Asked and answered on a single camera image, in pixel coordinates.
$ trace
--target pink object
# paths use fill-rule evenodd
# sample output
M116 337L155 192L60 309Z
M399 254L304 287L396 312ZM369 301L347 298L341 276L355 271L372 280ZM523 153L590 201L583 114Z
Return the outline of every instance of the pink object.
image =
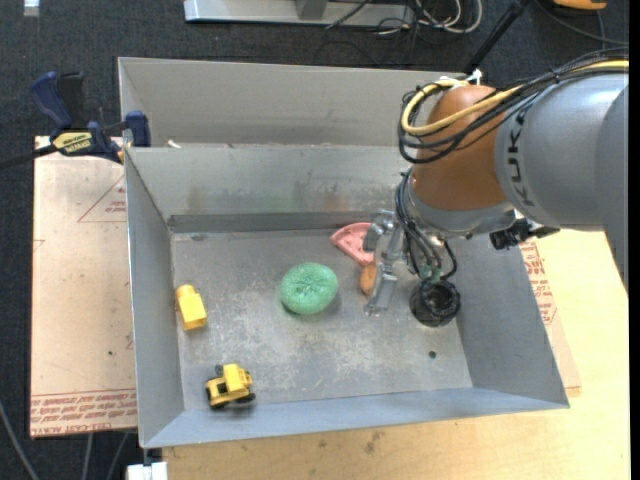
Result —
M336 231L329 240L342 252L356 260L361 266L373 263L373 253L362 249L362 241L371 223L356 222Z

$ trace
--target black stand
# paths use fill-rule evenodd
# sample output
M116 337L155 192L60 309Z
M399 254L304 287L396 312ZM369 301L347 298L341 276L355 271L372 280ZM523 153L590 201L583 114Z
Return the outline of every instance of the black stand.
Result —
M473 57L471 57L469 64L464 68L465 73L471 73L480 65L487 53L489 53L491 48L493 48L502 37L502 34L504 34L516 18L523 13L529 2L531 2L531 0L516 0L511 4L507 12L502 16L502 18L500 18L496 26L493 28L493 31L489 34L489 37L484 44L478 49Z

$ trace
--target blue clamp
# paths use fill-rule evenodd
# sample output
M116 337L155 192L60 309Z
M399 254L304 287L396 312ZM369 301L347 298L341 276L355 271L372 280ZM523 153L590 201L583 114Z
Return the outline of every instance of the blue clamp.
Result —
M31 84L29 92L31 98L40 112L53 119L56 129L50 136L50 141L57 150L67 156L90 155L106 160L122 163L122 148L113 142L109 133L120 133L126 129L131 131L134 146L151 146L151 132L147 117L140 111L129 112L125 120L116 125L101 128L97 122L82 121L82 97L81 84L84 74L77 73L65 75L59 78L55 71L45 73ZM73 132L89 132L90 139L86 136L74 135Z

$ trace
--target green ball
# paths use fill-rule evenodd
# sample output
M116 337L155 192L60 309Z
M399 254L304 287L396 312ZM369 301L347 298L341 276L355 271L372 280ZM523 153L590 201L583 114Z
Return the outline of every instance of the green ball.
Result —
M313 315L325 309L338 292L333 270L319 263L300 263L282 278L280 300L299 315Z

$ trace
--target wooden table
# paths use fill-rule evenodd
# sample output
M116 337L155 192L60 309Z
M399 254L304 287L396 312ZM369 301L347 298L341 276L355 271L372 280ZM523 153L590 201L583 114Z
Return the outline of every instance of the wooden table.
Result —
M629 301L600 233L538 242L582 381L571 408L163 450L171 480L630 478Z

